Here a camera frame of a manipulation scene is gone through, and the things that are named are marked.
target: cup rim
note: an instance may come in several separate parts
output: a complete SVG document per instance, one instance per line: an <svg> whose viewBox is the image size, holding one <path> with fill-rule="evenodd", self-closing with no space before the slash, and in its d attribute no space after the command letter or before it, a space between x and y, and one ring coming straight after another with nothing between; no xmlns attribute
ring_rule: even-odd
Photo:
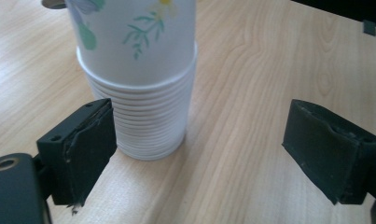
<svg viewBox="0 0 376 224"><path fill-rule="evenodd" d="M184 74L188 73L192 67L195 66L196 60L197 60L197 43L194 43L194 53L193 58L189 62L188 66L184 68L177 76L174 76L172 78L169 78L167 80L164 80L160 83L152 84L152 85L145 85L145 86L127 86L127 85L121 85L121 84L115 84L111 83L108 80L104 79L103 77L96 76L87 66L84 64L80 49L77 47L77 60L82 67L82 69L85 71L86 75L90 76L90 78L93 78L93 80L96 80L99 83L102 83L104 86L106 86L109 89L115 89L119 91L126 91L126 92L146 92L146 91L158 91L164 88L167 88L169 86L174 85L176 82L178 82L181 78L184 77Z"/></svg>

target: white paper cup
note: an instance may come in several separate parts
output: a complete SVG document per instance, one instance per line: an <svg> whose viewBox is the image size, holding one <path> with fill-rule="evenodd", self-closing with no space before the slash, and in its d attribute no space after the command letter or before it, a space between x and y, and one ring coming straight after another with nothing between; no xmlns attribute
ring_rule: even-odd
<svg viewBox="0 0 376 224"><path fill-rule="evenodd" d="M153 91L146 89L146 94L139 91L127 92L123 89L124 93L121 97L115 93L122 92L121 90L106 86L97 89L98 85L91 83L96 98L110 97L113 101L120 150L138 160L150 161L167 156L178 148L187 125L195 62L196 59L189 68L184 69L186 73L179 78L183 81L164 83L164 87L158 86ZM92 77L95 75L87 76L89 81ZM134 98L139 94L141 94L140 100L123 98L130 95Z"/></svg>
<svg viewBox="0 0 376 224"><path fill-rule="evenodd" d="M110 85L161 85L194 57L195 0L66 4L80 61Z"/></svg>

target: paper cup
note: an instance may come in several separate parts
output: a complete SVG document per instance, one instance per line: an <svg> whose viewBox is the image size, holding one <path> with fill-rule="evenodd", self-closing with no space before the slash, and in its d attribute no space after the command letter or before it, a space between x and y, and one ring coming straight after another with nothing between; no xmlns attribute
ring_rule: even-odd
<svg viewBox="0 0 376 224"><path fill-rule="evenodd" d="M174 78L193 58L195 0L66 0L66 4L77 55L105 83L155 87Z"/></svg>

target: printed flower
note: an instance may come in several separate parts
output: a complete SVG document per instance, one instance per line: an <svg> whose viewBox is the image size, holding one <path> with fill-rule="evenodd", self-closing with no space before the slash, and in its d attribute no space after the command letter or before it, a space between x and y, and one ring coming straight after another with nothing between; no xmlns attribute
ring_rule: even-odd
<svg viewBox="0 0 376 224"><path fill-rule="evenodd" d="M88 24L83 22L79 12L89 15L92 12L100 11L104 6L104 0L66 0L67 6L79 29L80 39L85 49L95 49L97 40Z"/></svg>
<svg viewBox="0 0 376 224"><path fill-rule="evenodd" d="M160 34L164 33L164 20L167 16L173 18L176 16L176 6L173 0L158 0L149 9L149 15L134 18L136 24L128 24L132 29L127 33L123 40L123 44L132 41L134 49L134 59L138 60L143 54L143 47L149 48L150 36L156 41L159 40Z"/></svg>

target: table surface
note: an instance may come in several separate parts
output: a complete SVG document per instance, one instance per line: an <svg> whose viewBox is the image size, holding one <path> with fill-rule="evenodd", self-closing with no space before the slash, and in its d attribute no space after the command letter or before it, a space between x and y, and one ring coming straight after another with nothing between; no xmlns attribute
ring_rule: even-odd
<svg viewBox="0 0 376 224"><path fill-rule="evenodd" d="M376 37L288 0L198 0L199 60L185 141L159 161L117 150L86 204L54 223L370 223L334 206L281 146L292 99L376 134ZM93 100L67 11L0 0L0 156Z"/></svg>

